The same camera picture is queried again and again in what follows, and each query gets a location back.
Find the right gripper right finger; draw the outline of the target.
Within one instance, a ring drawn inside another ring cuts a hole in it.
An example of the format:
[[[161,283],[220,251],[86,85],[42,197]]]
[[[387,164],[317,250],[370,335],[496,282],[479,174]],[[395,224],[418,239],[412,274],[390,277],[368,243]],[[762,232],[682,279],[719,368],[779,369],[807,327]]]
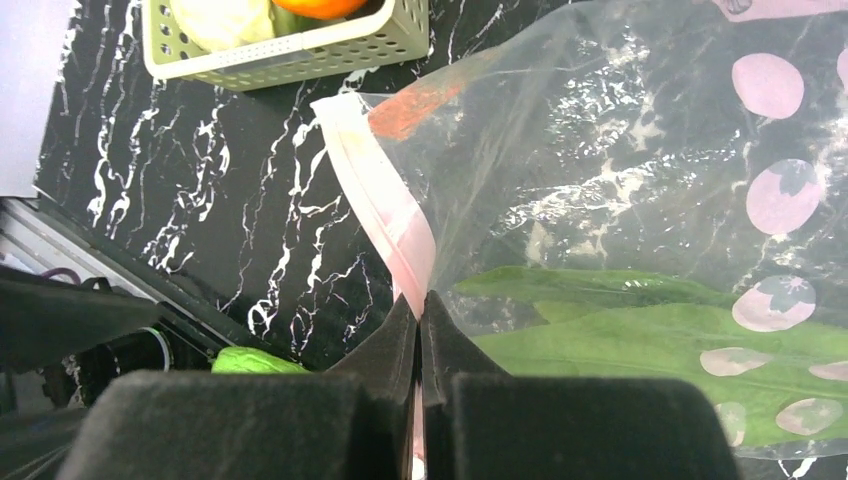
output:
[[[419,322],[431,479],[736,479],[716,413],[671,379],[505,372],[430,292]]]

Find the clear zip top bag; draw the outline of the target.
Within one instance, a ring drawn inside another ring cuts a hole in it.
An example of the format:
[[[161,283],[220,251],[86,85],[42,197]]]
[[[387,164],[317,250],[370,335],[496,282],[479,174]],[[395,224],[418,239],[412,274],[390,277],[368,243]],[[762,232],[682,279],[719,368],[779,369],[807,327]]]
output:
[[[813,321],[847,331],[843,1],[579,2],[397,93],[313,110],[395,294],[421,313],[437,293],[475,344],[542,322],[457,291],[506,266],[734,294],[792,275]],[[847,435],[730,445],[842,457]]]

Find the green plastic basket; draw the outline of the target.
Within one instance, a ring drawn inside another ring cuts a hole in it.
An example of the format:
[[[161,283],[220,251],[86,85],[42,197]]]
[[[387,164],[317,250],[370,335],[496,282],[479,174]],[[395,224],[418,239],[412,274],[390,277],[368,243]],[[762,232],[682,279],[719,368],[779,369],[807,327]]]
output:
[[[422,58],[428,1],[384,1],[374,13],[305,32],[204,51],[176,22],[170,1],[143,1],[145,66],[161,80],[197,80],[243,92]]]

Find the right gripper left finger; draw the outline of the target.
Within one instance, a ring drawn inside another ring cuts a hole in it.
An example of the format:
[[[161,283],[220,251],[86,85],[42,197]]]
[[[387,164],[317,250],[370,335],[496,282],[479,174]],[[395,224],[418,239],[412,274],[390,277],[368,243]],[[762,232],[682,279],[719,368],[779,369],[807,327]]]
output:
[[[418,327],[404,300],[324,373],[139,371],[87,413],[62,479],[406,479]]]

